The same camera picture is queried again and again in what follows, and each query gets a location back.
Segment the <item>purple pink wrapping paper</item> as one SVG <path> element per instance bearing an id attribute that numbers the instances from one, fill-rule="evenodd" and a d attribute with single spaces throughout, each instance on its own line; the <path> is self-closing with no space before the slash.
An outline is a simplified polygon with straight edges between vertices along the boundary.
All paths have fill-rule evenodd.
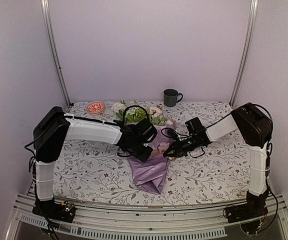
<path id="1" fill-rule="evenodd" d="M 175 124 L 170 126 L 155 126 L 157 130 L 157 136 L 149 144 L 151 147 L 153 144 L 169 143 L 174 140 L 164 136 L 166 133 L 165 128 L 175 129 Z M 131 167 L 133 183 L 137 188 L 152 194 L 161 194 L 164 188 L 166 173 L 168 170 L 169 160 L 163 155 L 150 155 L 150 157 L 142 162 L 135 157 L 129 157 L 128 162 Z"/>

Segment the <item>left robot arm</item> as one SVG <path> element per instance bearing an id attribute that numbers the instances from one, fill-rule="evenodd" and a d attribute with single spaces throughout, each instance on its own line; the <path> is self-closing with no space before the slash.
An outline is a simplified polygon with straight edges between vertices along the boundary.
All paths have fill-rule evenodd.
<path id="1" fill-rule="evenodd" d="M 81 140 L 110 144 L 145 162 L 153 151 L 148 144 L 156 136 L 157 130 L 148 115 L 138 123 L 126 124 L 124 119 L 112 122 L 91 119 L 53 107 L 34 128 L 33 140 L 24 146 L 32 153 L 30 166 L 33 169 L 36 208 L 49 218 L 73 213 L 73 205 L 55 203 L 53 194 L 54 166 L 65 142 Z"/>

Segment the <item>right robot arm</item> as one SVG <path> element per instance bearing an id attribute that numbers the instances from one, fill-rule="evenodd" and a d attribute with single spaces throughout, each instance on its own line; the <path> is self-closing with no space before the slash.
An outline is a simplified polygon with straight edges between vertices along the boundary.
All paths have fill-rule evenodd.
<path id="1" fill-rule="evenodd" d="M 203 126 L 198 117 L 185 123 L 189 132 L 183 140 L 173 130 L 168 130 L 166 137 L 174 140 L 164 151 L 164 157 L 180 158 L 190 151 L 219 140 L 239 130 L 250 151 L 251 179 L 246 194 L 246 203 L 230 205 L 224 210 L 228 219 L 238 220 L 259 217 L 267 214 L 266 199 L 271 193 L 269 186 L 270 155 L 272 150 L 273 120 L 262 106 L 247 103 L 232 110 L 229 114 L 210 126 Z"/>

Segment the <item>beige raffia ribbon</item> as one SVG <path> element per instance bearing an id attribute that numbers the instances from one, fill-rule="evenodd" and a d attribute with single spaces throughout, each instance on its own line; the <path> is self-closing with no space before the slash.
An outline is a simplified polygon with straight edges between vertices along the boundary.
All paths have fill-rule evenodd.
<path id="1" fill-rule="evenodd" d="M 170 144 L 168 142 L 161 142 L 157 144 L 153 144 L 151 148 L 153 149 L 152 155 L 163 155 L 163 153 L 168 149 Z"/>

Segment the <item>dark grey metal mug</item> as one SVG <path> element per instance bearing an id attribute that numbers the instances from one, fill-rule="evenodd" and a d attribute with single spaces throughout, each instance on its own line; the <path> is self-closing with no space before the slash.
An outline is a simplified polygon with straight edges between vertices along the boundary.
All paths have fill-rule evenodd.
<path id="1" fill-rule="evenodd" d="M 167 107 L 174 107 L 183 99 L 183 94 L 175 89 L 165 89 L 163 91 L 163 103 Z"/>

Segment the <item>white rose long stem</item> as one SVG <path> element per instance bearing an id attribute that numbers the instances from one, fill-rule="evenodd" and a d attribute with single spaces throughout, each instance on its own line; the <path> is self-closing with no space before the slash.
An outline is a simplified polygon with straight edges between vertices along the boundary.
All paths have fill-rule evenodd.
<path id="1" fill-rule="evenodd" d="M 115 113 L 118 117 L 122 117 L 125 109 L 126 109 L 126 104 L 123 100 L 120 102 L 114 103 L 111 107 L 112 112 Z"/>

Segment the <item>pink rose stem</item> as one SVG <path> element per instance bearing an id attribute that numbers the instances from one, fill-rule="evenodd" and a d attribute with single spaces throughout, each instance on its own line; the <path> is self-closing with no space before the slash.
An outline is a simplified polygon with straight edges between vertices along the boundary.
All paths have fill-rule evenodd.
<path id="1" fill-rule="evenodd" d="M 157 118 L 160 115 L 162 115 L 163 112 L 162 112 L 162 110 L 159 107 L 152 106 L 152 107 L 149 108 L 149 114 L 150 114 L 151 118 L 154 119 L 154 118 Z"/>

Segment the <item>red patterned ceramic bowl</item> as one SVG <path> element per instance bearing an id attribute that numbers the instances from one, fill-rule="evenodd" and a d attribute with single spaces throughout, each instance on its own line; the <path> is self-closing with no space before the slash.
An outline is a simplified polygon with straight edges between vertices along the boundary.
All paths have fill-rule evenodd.
<path id="1" fill-rule="evenodd" d="M 101 101 L 91 102 L 87 106 L 86 110 L 91 115 L 100 114 L 100 113 L 102 113 L 105 110 L 105 103 L 103 103 Z"/>

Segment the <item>green white flower sprig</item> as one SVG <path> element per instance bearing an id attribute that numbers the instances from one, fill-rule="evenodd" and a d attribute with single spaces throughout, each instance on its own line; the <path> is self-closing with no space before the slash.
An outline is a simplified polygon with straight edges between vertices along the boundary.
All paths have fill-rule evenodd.
<path id="1" fill-rule="evenodd" d="M 126 109 L 122 117 L 117 117 L 124 124 L 139 123 L 144 119 L 148 119 L 150 123 L 156 126 L 169 126 L 175 124 L 175 121 L 173 119 L 170 119 L 169 117 L 166 117 L 164 115 L 164 112 L 160 105 L 155 105 L 153 107 L 159 107 L 162 110 L 163 114 L 157 118 L 151 118 L 149 114 L 150 107 L 139 106 L 138 102 L 135 101 L 133 105 L 126 105 Z"/>

